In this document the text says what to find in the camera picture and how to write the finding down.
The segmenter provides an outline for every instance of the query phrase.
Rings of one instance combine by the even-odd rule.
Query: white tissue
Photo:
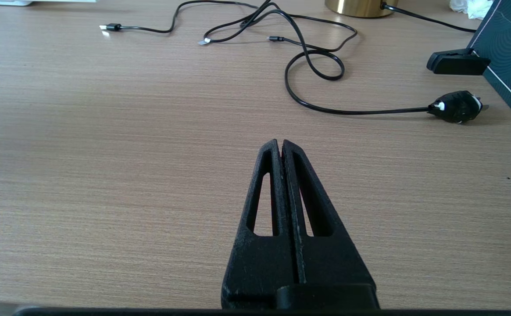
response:
[[[483,20],[490,10],[493,0],[450,0],[450,8],[468,14],[468,18]]]

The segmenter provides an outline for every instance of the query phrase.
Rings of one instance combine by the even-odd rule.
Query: gold lamp base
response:
[[[382,10],[380,4],[386,2],[396,6],[398,0],[325,0],[325,6],[340,14],[357,18],[379,18],[392,14],[390,10]]]

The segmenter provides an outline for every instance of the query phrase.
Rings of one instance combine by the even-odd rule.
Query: wooden desk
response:
[[[197,45],[206,30],[251,10],[189,8],[170,35],[97,27],[163,28],[179,2],[0,7],[1,303],[219,308],[257,150],[278,138],[308,154],[383,308],[511,309],[511,110],[481,76],[425,68],[471,34],[280,1],[360,32],[338,54],[340,82],[304,63],[292,70],[311,102],[407,108],[470,90],[492,105],[463,126],[428,114],[347,118],[287,95],[284,66],[300,48],[266,41],[294,37],[279,16],[209,46]],[[446,0],[401,7],[479,24]],[[300,26],[321,46],[347,34]]]

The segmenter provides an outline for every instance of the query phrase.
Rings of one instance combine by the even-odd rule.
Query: black cable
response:
[[[285,86],[286,86],[287,92],[289,92],[290,96],[296,102],[298,102],[302,106],[305,106],[306,108],[310,108],[311,110],[316,110],[316,111],[319,111],[319,112],[325,112],[325,113],[330,113],[330,114],[338,114],[338,115],[369,115],[369,114],[395,114],[395,113],[409,113],[409,112],[427,112],[430,109],[429,107],[422,107],[422,108],[398,108],[398,109],[394,109],[394,110],[377,110],[377,111],[346,111],[346,110],[335,110],[335,109],[332,109],[332,108],[322,108],[320,106],[317,106],[317,105],[314,105],[314,104],[310,104],[309,102],[306,102],[306,101],[302,100],[299,96],[297,96],[293,92],[293,90],[292,90],[292,88],[291,88],[291,86],[289,84],[289,70],[290,70],[291,66],[297,60],[299,60],[299,58],[305,57],[306,58],[306,62],[308,63],[308,65],[310,66],[310,68],[312,69],[314,74],[318,75],[320,78],[324,78],[325,80],[332,80],[332,81],[333,80],[339,80],[345,74],[345,66],[344,66],[343,62],[341,61],[341,59],[339,59],[339,57],[335,56],[332,53],[340,50],[345,45],[345,43],[347,43],[347,41],[349,41],[350,39],[352,39],[355,36],[357,36],[357,30],[355,30],[351,26],[349,26],[347,24],[343,24],[341,22],[324,20],[324,19],[321,19],[321,18],[312,18],[310,16],[288,14],[288,13],[282,11],[279,8],[279,6],[277,6],[277,4],[275,4],[274,2],[271,2],[271,0],[265,0],[265,2],[261,6],[258,6],[258,7],[254,6],[254,5],[251,5],[251,4],[245,4],[243,2],[235,2],[235,1],[192,0],[192,1],[183,2],[182,4],[177,6],[177,9],[175,10],[175,13],[173,14],[172,25],[167,30],[155,30],[155,29],[150,29],[150,28],[143,28],[141,26],[122,26],[121,24],[115,24],[115,23],[111,23],[111,24],[107,24],[107,25],[102,25],[101,28],[105,29],[105,30],[112,30],[112,31],[118,31],[118,30],[145,30],[145,31],[149,31],[149,32],[169,33],[171,31],[173,31],[173,28],[175,27],[175,20],[176,20],[178,14],[179,14],[179,10],[183,6],[186,6],[187,4],[199,4],[199,3],[237,4],[237,5],[247,6],[247,7],[255,8],[256,9],[254,13],[252,13],[252,14],[250,14],[248,16],[245,16],[243,18],[240,18],[239,20],[235,20],[235,21],[228,22],[228,23],[225,23],[225,24],[222,24],[222,25],[219,25],[219,26],[215,26],[214,28],[211,28],[210,30],[208,30],[205,33],[205,35],[204,35],[205,42],[207,42],[207,43],[222,43],[222,42],[227,42],[228,40],[232,40],[233,38],[235,38],[236,36],[241,34],[241,32],[243,32],[248,27],[253,26],[253,25],[261,22],[261,20],[263,20],[269,14],[278,14],[278,15],[281,15],[283,18],[285,18],[291,24],[292,28],[294,28],[294,30],[296,32],[296,35],[299,38],[299,41],[297,42],[295,40],[291,40],[289,38],[284,38],[282,36],[269,36],[267,39],[271,40],[272,42],[289,42],[291,44],[296,44],[296,45],[302,47],[303,52],[301,52],[300,54],[297,54],[294,58],[292,58],[290,60],[290,62],[287,64],[286,68],[285,68]],[[263,11],[265,11],[269,7],[275,7],[275,9],[263,12]],[[306,42],[304,40],[304,37],[302,35],[302,32],[300,31],[300,28],[298,27],[296,22],[293,20],[293,18],[304,18],[306,20],[312,20],[312,21],[316,21],[316,22],[323,22],[323,23],[328,23],[328,24],[334,24],[334,25],[337,25],[337,26],[342,26],[344,28],[347,28],[348,30],[351,30],[353,32],[353,34],[351,34],[351,36],[348,36],[341,43],[341,45],[339,45],[336,48],[332,48],[332,49],[323,48],[323,47],[319,47],[319,46],[314,46],[314,45],[310,45],[310,44],[306,44]],[[221,28],[225,28],[226,26],[230,26],[230,25],[233,25],[233,24],[239,24],[240,29],[237,32],[235,32],[234,34],[232,34],[231,36],[228,36],[226,38],[221,38],[221,39],[212,39],[212,38],[210,38],[210,34],[212,32],[214,32],[215,30],[219,30]],[[328,58],[331,58],[332,60],[334,60],[339,65],[340,73],[338,75],[335,75],[335,76],[329,76],[329,75],[326,75],[326,74],[320,72],[314,66],[312,61],[310,60],[310,55],[311,54],[319,54],[321,56],[326,56]]]
[[[380,8],[383,8],[385,10],[390,10],[390,11],[398,12],[398,13],[405,14],[405,15],[408,15],[408,16],[412,16],[414,18],[420,18],[421,20],[442,24],[443,26],[448,26],[449,28],[453,28],[454,30],[459,30],[459,31],[464,31],[464,32],[471,32],[471,33],[474,33],[476,31],[476,30],[473,30],[473,29],[461,28],[460,26],[455,26],[455,25],[452,25],[452,24],[448,24],[446,22],[442,22],[442,21],[439,21],[439,20],[434,20],[433,18],[428,18],[426,16],[415,14],[413,12],[409,12],[409,11],[404,10],[404,9],[400,9],[400,8],[397,8],[397,7],[394,7],[394,6],[390,6],[389,4],[386,4],[386,2],[382,2],[382,4],[380,5]]]

